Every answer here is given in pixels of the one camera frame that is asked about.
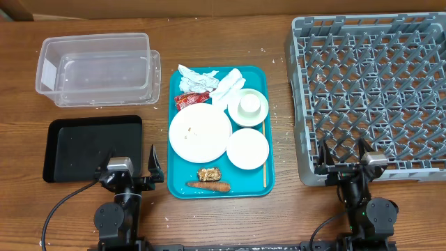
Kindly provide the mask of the grey paper napkin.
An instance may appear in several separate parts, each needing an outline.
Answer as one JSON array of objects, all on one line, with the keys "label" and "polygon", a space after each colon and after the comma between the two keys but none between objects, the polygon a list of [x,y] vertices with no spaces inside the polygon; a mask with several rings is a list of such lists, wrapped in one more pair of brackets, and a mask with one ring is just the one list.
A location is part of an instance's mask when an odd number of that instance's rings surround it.
[{"label": "grey paper napkin", "polygon": [[205,93],[215,90],[219,80],[215,78],[218,71],[213,70],[210,73],[199,74],[181,64],[178,65],[178,71],[182,75],[179,89],[183,93]]}]

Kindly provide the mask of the white tissue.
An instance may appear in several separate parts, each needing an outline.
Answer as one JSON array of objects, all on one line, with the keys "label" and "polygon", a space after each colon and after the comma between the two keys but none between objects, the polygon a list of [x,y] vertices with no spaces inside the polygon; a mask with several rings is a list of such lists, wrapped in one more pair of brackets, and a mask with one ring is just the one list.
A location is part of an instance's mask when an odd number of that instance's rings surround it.
[{"label": "white tissue", "polygon": [[224,111],[233,98],[235,93],[241,90],[245,85],[246,79],[243,77],[239,69],[232,69],[218,84],[214,91],[211,91],[209,96],[212,100],[212,105]]}]

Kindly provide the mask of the red snack wrapper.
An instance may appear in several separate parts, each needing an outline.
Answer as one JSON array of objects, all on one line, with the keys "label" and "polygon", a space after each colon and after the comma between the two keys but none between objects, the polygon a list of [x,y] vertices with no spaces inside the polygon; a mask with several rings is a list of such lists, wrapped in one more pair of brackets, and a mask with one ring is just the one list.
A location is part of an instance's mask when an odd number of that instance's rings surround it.
[{"label": "red snack wrapper", "polygon": [[174,101],[177,110],[181,111],[182,109],[190,105],[206,102],[209,98],[210,96],[208,91],[203,93],[189,92],[176,96],[174,98]]}]

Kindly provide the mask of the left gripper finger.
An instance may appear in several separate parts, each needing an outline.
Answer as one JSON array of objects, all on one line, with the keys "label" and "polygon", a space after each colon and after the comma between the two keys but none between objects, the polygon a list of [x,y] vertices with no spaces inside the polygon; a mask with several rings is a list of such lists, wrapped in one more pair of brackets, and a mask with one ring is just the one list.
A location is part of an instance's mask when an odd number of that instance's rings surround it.
[{"label": "left gripper finger", "polygon": [[115,149],[110,148],[109,151],[107,152],[107,154],[105,155],[103,161],[100,163],[99,170],[100,171],[106,170],[110,159],[113,158],[114,156],[115,156]]},{"label": "left gripper finger", "polygon": [[163,178],[164,173],[159,164],[155,146],[151,145],[151,151],[148,159],[148,171],[151,173],[151,178]]}]

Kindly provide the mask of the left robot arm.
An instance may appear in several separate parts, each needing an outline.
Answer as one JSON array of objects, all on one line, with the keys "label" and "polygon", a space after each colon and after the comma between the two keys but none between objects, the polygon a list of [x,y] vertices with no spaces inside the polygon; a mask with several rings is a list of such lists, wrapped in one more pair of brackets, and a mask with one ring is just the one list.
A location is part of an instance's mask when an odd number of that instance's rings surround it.
[{"label": "left robot arm", "polygon": [[133,176],[134,167],[129,157],[116,157],[111,149],[95,171],[103,188],[114,193],[113,202],[101,205],[95,212],[94,224],[99,231],[99,250],[153,250],[144,237],[139,236],[142,193],[155,189],[164,181],[164,174],[151,147],[148,159],[150,176]]}]

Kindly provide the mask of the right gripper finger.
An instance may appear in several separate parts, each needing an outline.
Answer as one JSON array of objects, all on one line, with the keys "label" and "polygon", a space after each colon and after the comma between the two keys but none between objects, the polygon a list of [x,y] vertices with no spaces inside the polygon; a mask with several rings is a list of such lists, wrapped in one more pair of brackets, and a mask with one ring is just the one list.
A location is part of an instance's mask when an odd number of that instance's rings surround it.
[{"label": "right gripper finger", "polygon": [[328,147],[326,141],[323,139],[319,146],[317,167],[322,168],[322,167],[334,167],[334,166],[335,162],[332,158],[330,148]]},{"label": "right gripper finger", "polygon": [[363,164],[371,164],[374,157],[374,150],[372,149],[372,147],[363,137],[359,138],[357,145],[359,150],[360,162]]}]

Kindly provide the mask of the large white plate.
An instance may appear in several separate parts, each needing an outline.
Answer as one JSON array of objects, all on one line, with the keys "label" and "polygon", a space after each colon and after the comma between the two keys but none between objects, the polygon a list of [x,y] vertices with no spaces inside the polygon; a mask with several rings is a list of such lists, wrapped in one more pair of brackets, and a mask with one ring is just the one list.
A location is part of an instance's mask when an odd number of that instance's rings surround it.
[{"label": "large white plate", "polygon": [[179,111],[169,126],[169,143],[182,159],[206,163],[226,151],[233,128],[228,116],[208,103],[187,106]]}]

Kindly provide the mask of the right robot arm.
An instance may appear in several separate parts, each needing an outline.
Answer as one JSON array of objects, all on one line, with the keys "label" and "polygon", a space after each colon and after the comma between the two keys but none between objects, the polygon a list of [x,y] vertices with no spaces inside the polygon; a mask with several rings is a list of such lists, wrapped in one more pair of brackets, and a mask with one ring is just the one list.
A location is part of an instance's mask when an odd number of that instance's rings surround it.
[{"label": "right robot arm", "polygon": [[[382,176],[387,169],[388,159],[375,151],[359,138],[360,160],[345,166],[337,166],[326,141],[319,147],[318,164],[315,172],[325,175],[325,185],[335,186],[337,196],[344,205],[344,211],[327,219],[319,225],[309,239],[309,249],[319,247],[328,250],[396,250],[396,244],[388,238],[394,235],[399,207],[389,199],[373,198],[369,183]],[[317,233],[334,220],[343,216],[348,218],[350,232],[341,233],[335,241],[314,243]]]}]

